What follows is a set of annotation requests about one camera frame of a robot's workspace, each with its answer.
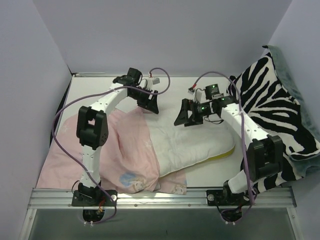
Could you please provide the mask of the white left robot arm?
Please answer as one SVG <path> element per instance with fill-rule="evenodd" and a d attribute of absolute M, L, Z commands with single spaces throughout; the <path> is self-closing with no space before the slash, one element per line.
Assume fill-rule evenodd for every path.
<path fill-rule="evenodd" d="M 90 206 L 101 201 L 100 155 L 102 146 L 109 136 L 107 116 L 125 98 L 136 100 L 139 107 L 154 114 L 159 113 L 157 90 L 152 87 L 160 83 L 158 77 L 149 76 L 144 86 L 140 86 L 142 73 L 130 68 L 126 75 L 117 76 L 103 95 L 90 106 L 82 106 L 78 111 L 76 136 L 82 146 L 82 164 L 85 170 L 81 176 L 78 192 Z"/>

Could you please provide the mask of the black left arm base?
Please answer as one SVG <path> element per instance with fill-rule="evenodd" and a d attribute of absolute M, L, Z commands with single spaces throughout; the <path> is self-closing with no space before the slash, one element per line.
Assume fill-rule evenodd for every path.
<path fill-rule="evenodd" d="M 101 190 L 98 191 L 95 197 L 90 197 L 75 190 L 71 205 L 73 207 L 114 207 L 117 203 L 118 192 L 115 190 L 107 190 L 106 192 L 113 201 Z"/>

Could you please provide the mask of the white pillow yellow trim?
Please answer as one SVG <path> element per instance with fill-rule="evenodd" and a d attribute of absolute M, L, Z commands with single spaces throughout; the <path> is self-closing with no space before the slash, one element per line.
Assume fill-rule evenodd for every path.
<path fill-rule="evenodd" d="M 159 114 L 143 111 L 161 178 L 211 158 L 232 154 L 234 137 L 224 124 L 174 126 L 177 114 L 172 107 L 164 107 Z"/>

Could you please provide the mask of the pink pillowcase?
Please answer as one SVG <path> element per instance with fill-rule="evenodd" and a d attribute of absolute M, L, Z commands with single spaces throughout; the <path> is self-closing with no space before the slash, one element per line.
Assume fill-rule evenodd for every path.
<path fill-rule="evenodd" d="M 82 160 L 82 146 L 76 137 L 77 115 L 63 123 L 52 141 L 42 167 L 37 188 L 70 189 L 82 174 L 82 167 L 64 153 Z M 101 148 L 99 173 L 106 190 L 133 194 L 140 191 L 159 191 L 184 195 L 187 180 L 183 171 L 160 177 L 157 160 L 144 113 L 136 108 L 128 113 L 114 110 L 108 117 L 108 138 Z"/>

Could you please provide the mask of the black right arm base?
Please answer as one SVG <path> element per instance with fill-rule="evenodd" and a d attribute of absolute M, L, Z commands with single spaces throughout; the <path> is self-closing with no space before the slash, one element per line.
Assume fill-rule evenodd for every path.
<path fill-rule="evenodd" d="M 208 206 L 248 206 L 249 197 L 244 193 L 228 195 L 222 189 L 209 189 L 206 191 L 206 201 Z"/>

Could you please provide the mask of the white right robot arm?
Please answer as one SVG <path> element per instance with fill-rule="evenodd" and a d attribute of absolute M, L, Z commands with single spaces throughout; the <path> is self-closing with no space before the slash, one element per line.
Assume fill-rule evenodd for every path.
<path fill-rule="evenodd" d="M 283 170 L 283 141 L 260 128 L 243 110 L 239 100 L 225 96 L 217 84 L 204 89 L 206 102 L 184 98 L 175 126 L 201 125 L 205 117 L 217 115 L 241 138 L 243 169 L 223 187 L 222 200 L 232 205 L 240 193 L 252 189 L 253 183 Z"/>

